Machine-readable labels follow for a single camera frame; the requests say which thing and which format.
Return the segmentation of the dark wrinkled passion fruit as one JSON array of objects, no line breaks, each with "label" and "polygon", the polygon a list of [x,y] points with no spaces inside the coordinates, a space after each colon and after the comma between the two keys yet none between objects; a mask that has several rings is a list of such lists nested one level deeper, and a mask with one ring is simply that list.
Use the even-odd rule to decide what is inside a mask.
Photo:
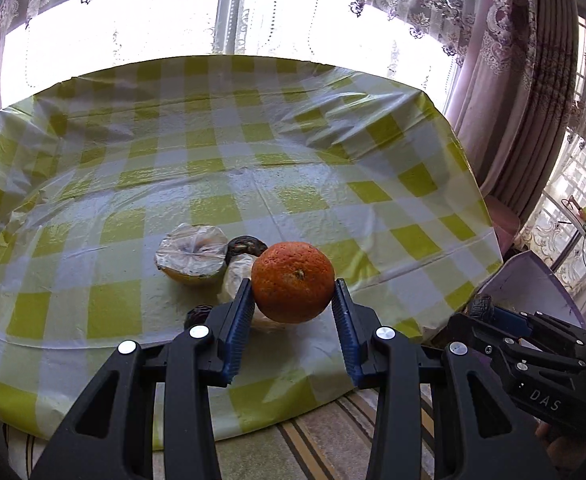
[{"label": "dark wrinkled passion fruit", "polygon": [[191,309],[187,313],[187,317],[185,319],[185,330],[189,330],[191,327],[197,325],[204,325],[209,313],[211,313],[212,307],[208,306],[208,304],[199,304],[195,308]]}]

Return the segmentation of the yellow half fruit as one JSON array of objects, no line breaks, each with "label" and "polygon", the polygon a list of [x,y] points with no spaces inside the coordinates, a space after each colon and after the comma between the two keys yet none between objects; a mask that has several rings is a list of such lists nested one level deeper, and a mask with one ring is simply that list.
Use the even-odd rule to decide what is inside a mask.
[{"label": "yellow half fruit", "polygon": [[218,226],[181,223],[159,244],[154,262],[168,278],[187,284],[215,283],[225,273],[228,237]]}]

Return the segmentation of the orange mandarin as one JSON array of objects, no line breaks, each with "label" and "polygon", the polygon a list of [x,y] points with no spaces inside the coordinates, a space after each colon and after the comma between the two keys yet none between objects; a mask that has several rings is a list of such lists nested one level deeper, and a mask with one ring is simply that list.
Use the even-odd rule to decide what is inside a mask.
[{"label": "orange mandarin", "polygon": [[304,242],[273,244],[256,259],[251,273],[258,309],[283,324],[317,318],[331,301],[334,279],[328,257]]}]

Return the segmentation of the purple white cardboard box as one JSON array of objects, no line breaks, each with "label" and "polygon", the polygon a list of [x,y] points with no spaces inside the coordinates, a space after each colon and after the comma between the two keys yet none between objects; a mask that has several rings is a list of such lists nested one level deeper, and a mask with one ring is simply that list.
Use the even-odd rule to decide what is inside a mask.
[{"label": "purple white cardboard box", "polygon": [[550,267],[528,250],[508,259],[479,289],[493,304],[514,312],[542,313],[586,327],[580,309]]}]

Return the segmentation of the pink stool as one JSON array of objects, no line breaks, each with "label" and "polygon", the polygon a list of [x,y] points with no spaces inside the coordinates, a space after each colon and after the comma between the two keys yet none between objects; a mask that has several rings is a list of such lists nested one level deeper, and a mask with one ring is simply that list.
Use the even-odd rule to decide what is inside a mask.
[{"label": "pink stool", "polygon": [[484,202],[494,226],[500,252],[505,255],[511,245],[514,244],[514,240],[521,229],[520,219],[494,196],[485,196]]}]

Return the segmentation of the small side table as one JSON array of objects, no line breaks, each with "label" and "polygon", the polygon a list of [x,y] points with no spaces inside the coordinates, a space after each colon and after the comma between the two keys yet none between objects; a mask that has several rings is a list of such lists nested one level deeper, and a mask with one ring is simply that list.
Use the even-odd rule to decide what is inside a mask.
[{"label": "small side table", "polygon": [[586,269],[586,206],[581,206],[573,195],[568,198],[555,198],[544,191],[543,198],[553,203],[558,211],[566,217],[566,223],[574,227],[574,233],[560,252],[560,255],[551,263],[550,270],[558,271],[578,245],[581,245],[582,263]]}]

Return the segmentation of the pink patterned curtain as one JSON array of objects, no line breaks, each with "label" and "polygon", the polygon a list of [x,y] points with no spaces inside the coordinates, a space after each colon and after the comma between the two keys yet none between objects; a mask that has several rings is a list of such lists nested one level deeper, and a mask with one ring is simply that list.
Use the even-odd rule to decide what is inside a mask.
[{"label": "pink patterned curtain", "polygon": [[521,221],[555,167],[577,70],[575,0],[478,0],[446,117],[481,193]]}]

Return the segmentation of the green checkered plastic tablecloth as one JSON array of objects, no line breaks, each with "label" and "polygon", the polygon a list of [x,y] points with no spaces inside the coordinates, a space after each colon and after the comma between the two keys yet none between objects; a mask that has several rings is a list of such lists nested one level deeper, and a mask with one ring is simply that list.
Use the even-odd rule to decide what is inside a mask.
[{"label": "green checkered plastic tablecloth", "polygon": [[157,269],[182,223],[318,247],[415,340],[502,262],[464,152],[418,89],[249,56],[72,78],[0,110],[2,422],[49,438],[121,341],[170,341],[216,300]]}]

